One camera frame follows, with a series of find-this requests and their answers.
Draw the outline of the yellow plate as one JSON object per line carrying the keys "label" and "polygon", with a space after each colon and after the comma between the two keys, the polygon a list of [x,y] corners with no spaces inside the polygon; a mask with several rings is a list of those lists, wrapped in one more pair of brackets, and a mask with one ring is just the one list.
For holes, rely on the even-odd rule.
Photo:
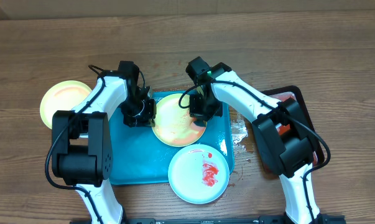
{"label": "yellow plate", "polygon": [[51,87],[40,103],[40,117],[52,129],[52,117],[58,110],[71,110],[79,105],[89,94],[91,88],[76,80],[67,80]]}

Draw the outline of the light blue plate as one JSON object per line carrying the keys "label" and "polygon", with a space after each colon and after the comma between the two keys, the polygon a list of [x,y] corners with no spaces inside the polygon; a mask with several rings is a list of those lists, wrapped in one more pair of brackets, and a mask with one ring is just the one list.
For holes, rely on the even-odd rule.
{"label": "light blue plate", "polygon": [[192,144],[179,150],[168,168],[168,180],[174,193],[193,204],[217,200],[229,182],[229,165],[217,149]]}

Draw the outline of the yellow-green plate top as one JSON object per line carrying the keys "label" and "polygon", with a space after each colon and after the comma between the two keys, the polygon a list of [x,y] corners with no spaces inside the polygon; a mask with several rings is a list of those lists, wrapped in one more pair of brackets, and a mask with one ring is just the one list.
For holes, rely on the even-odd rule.
{"label": "yellow-green plate top", "polygon": [[206,129],[195,124],[196,118],[190,116],[188,108],[181,108],[178,101],[181,93],[174,93],[162,98],[156,104],[155,136],[163,143],[173,147],[184,147],[198,141]]}

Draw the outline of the pink and black sponge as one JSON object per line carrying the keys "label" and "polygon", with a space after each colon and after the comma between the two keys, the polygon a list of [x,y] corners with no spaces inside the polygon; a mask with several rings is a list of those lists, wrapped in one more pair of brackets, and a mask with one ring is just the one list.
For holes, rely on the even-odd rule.
{"label": "pink and black sponge", "polygon": [[199,127],[206,127],[206,121],[202,119],[194,119],[193,123]]}

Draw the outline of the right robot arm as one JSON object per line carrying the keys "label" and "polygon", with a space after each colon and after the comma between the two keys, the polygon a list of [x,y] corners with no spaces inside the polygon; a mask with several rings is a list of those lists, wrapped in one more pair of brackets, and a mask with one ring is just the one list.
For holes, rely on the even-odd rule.
{"label": "right robot arm", "polygon": [[189,110],[197,126],[221,116],[223,103],[241,113],[251,122],[262,163],[280,178],[286,216],[292,223],[318,223],[311,173],[319,143],[299,103],[257,91],[224,63],[211,67],[197,57],[185,71],[198,92],[190,95],[187,105],[179,106]]}

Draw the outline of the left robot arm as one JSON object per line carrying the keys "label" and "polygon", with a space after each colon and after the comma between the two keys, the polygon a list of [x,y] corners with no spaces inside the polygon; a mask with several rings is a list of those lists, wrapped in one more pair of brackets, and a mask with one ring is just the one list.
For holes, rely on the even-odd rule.
{"label": "left robot arm", "polygon": [[150,88],[138,86],[143,77],[132,61],[117,70],[89,65],[98,78],[93,91],[71,110],[52,117],[52,145],[45,160],[45,176],[57,189],[74,190],[83,199],[90,223],[121,223],[122,205],[109,176],[113,164],[109,120],[117,109],[130,128],[155,125],[155,101]]}

